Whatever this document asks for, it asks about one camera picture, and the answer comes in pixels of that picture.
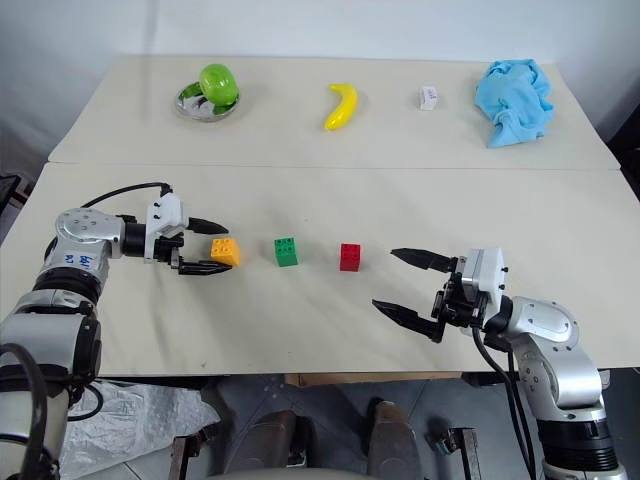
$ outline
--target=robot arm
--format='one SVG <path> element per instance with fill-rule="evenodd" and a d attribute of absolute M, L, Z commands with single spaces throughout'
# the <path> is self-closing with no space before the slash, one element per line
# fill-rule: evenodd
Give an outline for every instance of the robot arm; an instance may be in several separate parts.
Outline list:
<path fill-rule="evenodd" d="M 391 253 L 450 276 L 436 294 L 431 312 L 435 322 L 405 307 L 373 300 L 382 313 L 437 343 L 451 324 L 482 331 L 485 344 L 513 352 L 537 420 L 547 479 L 627 478 L 609 434 L 600 375 L 582 350 L 578 324 L 566 309 L 554 302 L 502 295 L 508 268 L 497 248 L 471 250 L 460 258 L 413 249 Z"/>
<path fill-rule="evenodd" d="M 231 268 L 218 262 L 183 260 L 179 249 L 184 245 L 184 230 L 228 231 L 186 216 L 181 200 L 170 190 L 149 206 L 146 220 L 139 224 L 134 217 L 92 208 L 74 208 L 56 220 L 56 238 L 47 249 L 33 291 L 0 324 L 0 344 L 9 344 L 11 352 L 12 345 L 26 350 L 26 361 L 39 367 L 46 389 L 46 398 L 32 397 L 34 385 L 25 373 L 24 356 L 21 362 L 14 355 L 0 357 L 0 479 L 58 477 L 67 411 L 100 368 L 96 305 L 110 259 L 124 255 L 167 262 L 182 275 L 210 275 Z M 31 398 L 38 405 L 33 412 Z M 42 444 L 34 445 L 38 435 L 33 424 L 38 420 L 46 426 Z"/>

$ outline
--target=orange block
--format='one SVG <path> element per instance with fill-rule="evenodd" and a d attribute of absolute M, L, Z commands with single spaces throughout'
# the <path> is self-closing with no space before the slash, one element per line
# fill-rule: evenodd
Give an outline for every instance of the orange block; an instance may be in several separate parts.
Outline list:
<path fill-rule="evenodd" d="M 237 267 L 240 265 L 240 249 L 233 238 L 216 238 L 211 242 L 211 259 Z"/>

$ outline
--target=blue cloth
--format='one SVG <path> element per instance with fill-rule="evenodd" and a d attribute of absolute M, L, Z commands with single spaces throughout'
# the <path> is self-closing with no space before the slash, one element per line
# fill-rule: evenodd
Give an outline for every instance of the blue cloth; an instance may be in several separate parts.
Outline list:
<path fill-rule="evenodd" d="M 551 84 L 535 60 L 503 60 L 489 65 L 476 87 L 475 104 L 495 125 L 489 148 L 532 142 L 544 136 L 553 116 L 545 97 Z"/>

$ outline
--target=yellow banana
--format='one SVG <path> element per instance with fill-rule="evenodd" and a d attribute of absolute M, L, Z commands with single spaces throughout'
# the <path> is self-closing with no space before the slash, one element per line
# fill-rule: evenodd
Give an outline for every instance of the yellow banana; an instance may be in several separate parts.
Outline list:
<path fill-rule="evenodd" d="M 342 96 L 342 101 L 336 109 L 331 112 L 324 123 L 326 130 L 336 130 L 349 121 L 353 112 L 358 106 L 358 92 L 349 83 L 332 83 L 329 89 L 338 92 Z"/>

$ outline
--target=white wall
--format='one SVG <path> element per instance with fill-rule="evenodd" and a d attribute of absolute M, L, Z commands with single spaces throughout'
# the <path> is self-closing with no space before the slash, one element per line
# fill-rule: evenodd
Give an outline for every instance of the white wall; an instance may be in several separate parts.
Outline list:
<path fill-rule="evenodd" d="M 637 0 L 0 0 L 0 126 L 48 153 L 114 55 L 555 62 L 600 135 L 640 102 Z"/>

